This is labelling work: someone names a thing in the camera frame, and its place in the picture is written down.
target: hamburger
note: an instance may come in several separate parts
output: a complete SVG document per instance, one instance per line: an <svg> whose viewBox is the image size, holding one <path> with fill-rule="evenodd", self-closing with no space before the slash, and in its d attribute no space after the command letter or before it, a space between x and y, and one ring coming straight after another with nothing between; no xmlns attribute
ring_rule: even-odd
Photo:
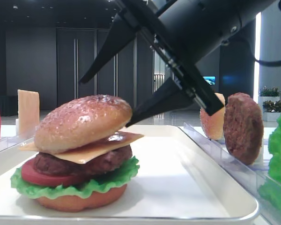
<svg viewBox="0 0 281 225"><path fill-rule="evenodd" d="M36 156L17 168L11 187L54 210L78 212L118 200L137 175L130 144L143 135L120 131L132 116L119 97L72 100L50 112L22 151Z"/></svg>

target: loose beef patty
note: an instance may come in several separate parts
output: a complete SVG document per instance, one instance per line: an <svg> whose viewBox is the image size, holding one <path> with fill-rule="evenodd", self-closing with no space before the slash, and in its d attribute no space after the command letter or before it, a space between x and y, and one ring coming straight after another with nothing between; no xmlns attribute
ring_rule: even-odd
<svg viewBox="0 0 281 225"><path fill-rule="evenodd" d="M246 165L252 164L262 145L263 129L261 109L249 95L228 97L223 132L231 155Z"/></svg>
<svg viewBox="0 0 281 225"><path fill-rule="evenodd" d="M130 145L110 151L98 156L86 164L77 164L56 158L47 153L38 153L35 158L34 169L43 174L69 175L86 174L100 175L119 168L123 162L132 157Z"/></svg>

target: monitor screen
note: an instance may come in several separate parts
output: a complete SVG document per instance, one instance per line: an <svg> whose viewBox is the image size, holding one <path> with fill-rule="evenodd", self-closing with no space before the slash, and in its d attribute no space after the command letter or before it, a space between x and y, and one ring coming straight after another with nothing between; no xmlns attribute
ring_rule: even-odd
<svg viewBox="0 0 281 225"><path fill-rule="evenodd" d="M209 85L215 85L215 76L204 76L204 79Z"/></svg>

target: tomato slice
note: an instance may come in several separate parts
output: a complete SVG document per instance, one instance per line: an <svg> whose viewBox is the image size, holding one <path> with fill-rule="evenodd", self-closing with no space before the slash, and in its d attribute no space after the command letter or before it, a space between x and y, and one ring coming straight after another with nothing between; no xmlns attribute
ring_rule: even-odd
<svg viewBox="0 0 281 225"><path fill-rule="evenodd" d="M63 176L50 176L46 174L38 173L33 168L34 158L25 162L22 166L22 179L26 182L37 184L47 187L56 187L63 185L65 187L71 185L81 184L85 181L90 180L90 177L85 175L63 175Z"/></svg>

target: clear plastic holder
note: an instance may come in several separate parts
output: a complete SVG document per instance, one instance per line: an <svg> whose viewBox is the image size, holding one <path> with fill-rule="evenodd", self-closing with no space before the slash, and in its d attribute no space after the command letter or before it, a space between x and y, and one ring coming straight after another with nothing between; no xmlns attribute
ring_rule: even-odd
<svg viewBox="0 0 281 225"><path fill-rule="evenodd" d="M260 187L270 186L271 192L281 196L281 184L259 173L264 165L254 165L254 170L230 155L216 141L209 140L197 132L194 127L184 123L183 131L199 145L219 166L233 177L244 189L260 203L260 213L272 225L281 225L281 205L275 206L269 199L260 195Z"/></svg>
<svg viewBox="0 0 281 225"><path fill-rule="evenodd" d="M0 139L0 152L6 150L17 144L27 141L28 139L34 137L36 132L36 127L25 134L17 135L14 137L3 137Z"/></svg>

